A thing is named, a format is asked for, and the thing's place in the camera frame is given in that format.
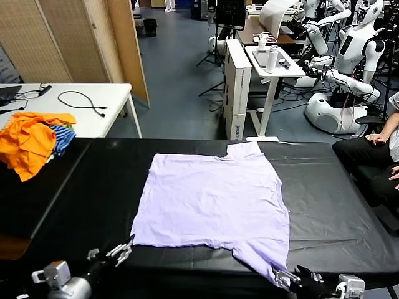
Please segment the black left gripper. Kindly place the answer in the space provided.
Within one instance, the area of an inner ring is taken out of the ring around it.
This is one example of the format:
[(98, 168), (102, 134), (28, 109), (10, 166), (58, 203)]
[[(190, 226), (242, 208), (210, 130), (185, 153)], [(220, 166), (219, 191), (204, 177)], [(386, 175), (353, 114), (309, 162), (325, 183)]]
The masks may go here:
[(133, 239), (129, 238), (125, 243), (119, 244), (112, 250), (106, 253), (105, 257), (96, 259), (99, 254), (99, 249), (94, 248), (88, 251), (87, 260), (94, 260), (90, 265), (89, 269), (84, 272), (84, 279), (89, 285), (95, 285), (104, 271), (111, 269), (112, 267), (118, 267), (127, 258), (129, 258), (133, 247)]

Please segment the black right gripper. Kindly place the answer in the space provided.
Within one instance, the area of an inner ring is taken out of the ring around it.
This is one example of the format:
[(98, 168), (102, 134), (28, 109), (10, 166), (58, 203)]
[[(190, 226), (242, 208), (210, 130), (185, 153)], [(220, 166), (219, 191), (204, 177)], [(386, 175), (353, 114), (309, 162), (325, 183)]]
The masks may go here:
[(336, 297), (336, 291), (328, 290), (323, 284), (321, 274), (301, 265), (297, 265), (296, 269), (300, 278), (285, 270), (274, 270), (275, 285), (285, 291), (294, 293), (298, 299)]

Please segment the bare hand of seated person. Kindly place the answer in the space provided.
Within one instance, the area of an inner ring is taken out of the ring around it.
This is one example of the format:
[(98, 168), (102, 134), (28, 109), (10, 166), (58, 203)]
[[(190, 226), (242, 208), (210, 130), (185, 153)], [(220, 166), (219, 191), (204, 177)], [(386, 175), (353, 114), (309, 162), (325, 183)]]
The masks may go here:
[(391, 183), (395, 184), (396, 190), (399, 190), (398, 177), (399, 177), (399, 165), (392, 166), (390, 168), (390, 177), (388, 178), (388, 180)]
[(385, 144), (387, 142), (387, 139), (381, 134), (369, 134), (365, 138), (374, 145)]

